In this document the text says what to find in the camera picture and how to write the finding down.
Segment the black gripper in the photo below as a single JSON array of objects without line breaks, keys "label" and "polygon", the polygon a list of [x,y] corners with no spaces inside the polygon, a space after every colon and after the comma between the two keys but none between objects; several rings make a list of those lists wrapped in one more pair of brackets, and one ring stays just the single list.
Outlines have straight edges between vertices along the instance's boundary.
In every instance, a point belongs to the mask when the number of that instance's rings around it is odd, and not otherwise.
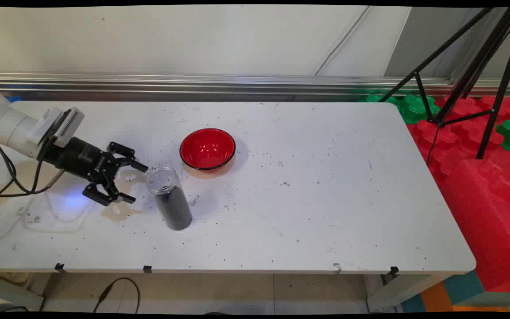
[{"label": "black gripper", "polygon": [[138,162],[135,151],[119,143],[111,142],[107,151],[73,137],[65,147],[54,144],[55,137],[42,144],[38,159],[72,175],[89,181],[82,194],[101,204],[112,202],[133,204],[136,198],[120,192],[115,184],[119,167],[130,166],[140,172],[147,172],[148,166]]}]

